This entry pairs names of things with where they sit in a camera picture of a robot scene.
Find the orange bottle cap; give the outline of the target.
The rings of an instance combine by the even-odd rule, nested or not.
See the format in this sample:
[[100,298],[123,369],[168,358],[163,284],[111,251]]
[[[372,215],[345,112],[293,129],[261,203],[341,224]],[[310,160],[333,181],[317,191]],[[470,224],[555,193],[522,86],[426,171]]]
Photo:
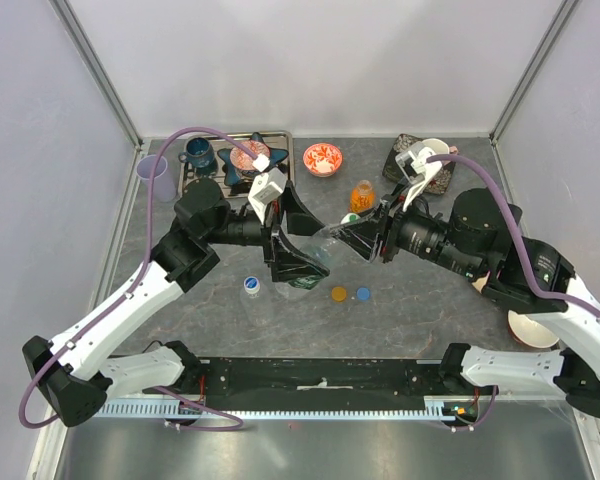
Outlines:
[[347,290],[342,286],[335,286],[331,289],[331,298],[335,302],[344,302],[347,296]]

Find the white green bottle cap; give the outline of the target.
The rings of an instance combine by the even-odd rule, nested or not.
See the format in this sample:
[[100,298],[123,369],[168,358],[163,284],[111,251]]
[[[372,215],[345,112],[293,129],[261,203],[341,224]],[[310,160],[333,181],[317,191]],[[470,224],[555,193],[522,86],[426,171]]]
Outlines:
[[347,224],[358,220],[360,216],[356,213],[347,213],[340,221],[341,224]]

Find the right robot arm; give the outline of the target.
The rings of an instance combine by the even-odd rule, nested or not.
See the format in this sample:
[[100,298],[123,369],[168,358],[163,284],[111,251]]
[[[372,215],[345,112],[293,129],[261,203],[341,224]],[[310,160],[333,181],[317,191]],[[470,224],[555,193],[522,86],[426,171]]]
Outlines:
[[448,220],[388,196],[330,230],[362,258],[391,261],[401,250],[480,284],[501,308],[547,328],[565,344],[526,360],[468,344],[450,345],[438,381],[457,394],[472,386],[560,391],[569,405],[600,419],[600,302],[551,245],[523,236],[522,211],[498,189],[474,188],[454,201]]

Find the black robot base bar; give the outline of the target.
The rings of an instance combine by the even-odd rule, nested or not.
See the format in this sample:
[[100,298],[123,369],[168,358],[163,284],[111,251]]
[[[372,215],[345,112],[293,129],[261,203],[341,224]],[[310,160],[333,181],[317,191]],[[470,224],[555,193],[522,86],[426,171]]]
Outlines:
[[474,396],[439,368],[408,359],[211,357],[176,390],[225,411],[417,409],[426,397]]

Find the blue bottle cap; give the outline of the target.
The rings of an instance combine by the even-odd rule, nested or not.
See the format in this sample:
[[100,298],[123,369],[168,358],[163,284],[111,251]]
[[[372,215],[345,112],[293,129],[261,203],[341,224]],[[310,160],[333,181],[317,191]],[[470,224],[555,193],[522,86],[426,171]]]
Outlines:
[[366,287],[360,287],[356,291],[356,298],[360,301],[368,301],[371,297],[371,292]]

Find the green label clear bottle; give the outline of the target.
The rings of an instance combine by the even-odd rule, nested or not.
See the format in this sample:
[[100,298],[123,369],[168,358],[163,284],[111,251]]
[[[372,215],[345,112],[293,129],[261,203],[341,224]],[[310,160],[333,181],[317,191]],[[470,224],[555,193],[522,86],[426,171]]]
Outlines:
[[[341,260],[347,250],[347,245],[333,236],[333,226],[324,227],[311,236],[300,250],[319,261],[331,273],[340,268]],[[318,274],[312,274],[289,282],[275,283],[276,291],[285,299],[299,300],[313,291],[323,280]]]

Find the orange juice bottle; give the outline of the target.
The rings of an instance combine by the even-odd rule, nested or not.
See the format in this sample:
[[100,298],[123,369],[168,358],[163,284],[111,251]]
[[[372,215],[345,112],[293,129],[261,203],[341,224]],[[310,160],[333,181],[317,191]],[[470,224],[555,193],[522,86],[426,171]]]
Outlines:
[[361,180],[351,192],[349,211],[361,213],[371,209],[375,201],[375,191],[369,180]]

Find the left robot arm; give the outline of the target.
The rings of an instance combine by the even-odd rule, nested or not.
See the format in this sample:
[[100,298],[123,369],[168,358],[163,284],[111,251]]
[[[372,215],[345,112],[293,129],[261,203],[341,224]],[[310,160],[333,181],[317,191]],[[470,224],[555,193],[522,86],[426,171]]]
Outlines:
[[34,336],[22,348],[39,390],[67,427],[93,417],[109,400],[145,389],[195,391],[207,367],[180,341],[132,356],[116,348],[146,320],[200,282],[219,262],[213,244],[260,246],[272,278],[288,282],[328,271],[287,239],[323,228],[300,201],[293,183],[258,180],[255,200],[232,209],[213,180],[191,183],[175,203],[175,219],[140,267],[76,325],[50,340]]

